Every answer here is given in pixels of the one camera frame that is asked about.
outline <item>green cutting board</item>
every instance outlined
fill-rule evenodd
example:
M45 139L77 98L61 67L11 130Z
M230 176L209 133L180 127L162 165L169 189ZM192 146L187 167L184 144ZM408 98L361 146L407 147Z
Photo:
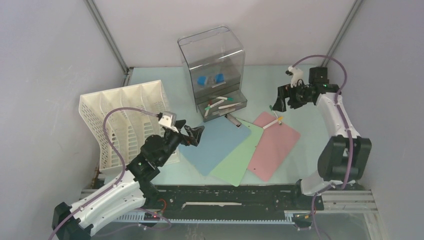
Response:
M238 120L251 130L251 134L210 172L210 175L236 187L242 181L256 146L264 133L262 127Z

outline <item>blue cutting board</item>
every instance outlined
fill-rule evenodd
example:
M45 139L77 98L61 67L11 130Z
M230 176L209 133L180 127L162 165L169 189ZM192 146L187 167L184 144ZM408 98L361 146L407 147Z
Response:
M204 126L204 131L199 145L181 145L179 150L203 176L207 176L251 134L251 130L244 125L237 128L225 117L218 117L201 125Z

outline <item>acrylic box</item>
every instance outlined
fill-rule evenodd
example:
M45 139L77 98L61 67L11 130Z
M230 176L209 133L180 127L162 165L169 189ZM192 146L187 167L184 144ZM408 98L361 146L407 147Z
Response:
M180 38L178 46L195 107L204 122L246 107L247 99L241 92L245 50L227 26ZM225 100L205 116L208 104L219 101L216 97L229 97L232 101ZM237 105L219 109L230 104Z

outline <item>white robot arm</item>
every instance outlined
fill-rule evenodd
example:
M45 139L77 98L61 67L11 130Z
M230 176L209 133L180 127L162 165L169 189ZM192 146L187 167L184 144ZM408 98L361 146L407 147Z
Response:
M309 70L309 84L301 78L302 70L290 66L290 84L278 88L274 111L284 112L313 103L321 113L328 131L329 141L318 159L317 171L299 181L301 193L313 196L328 185L342 184L346 176L349 182L359 180L371 151L371 141L361 138L352 125L339 94L339 86L330 84L326 67Z
M165 164L179 144L197 146L205 127L191 128L185 125L185 120L176 121L176 114L171 112L157 116L159 125L165 129L163 137L149 136L140 154L126 166L121 179L116 177L71 205L62 202L56 206L52 227L59 240L89 240L121 215L158 200L159 192L150 182L159 174L158 167ZM188 136L181 134L183 127Z

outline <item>white wall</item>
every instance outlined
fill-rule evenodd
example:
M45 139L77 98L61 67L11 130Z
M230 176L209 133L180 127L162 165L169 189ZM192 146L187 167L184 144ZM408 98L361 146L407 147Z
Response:
M228 25L246 65L326 54L354 0L96 0L130 67L181 66L177 39ZM320 63L312 59L305 63Z
M123 73L82 0L0 1L0 239L46 240L99 160L81 94Z
M372 142L362 183L392 240L423 239L424 1L368 0L335 57L347 69L344 105ZM342 71L330 65L332 81Z

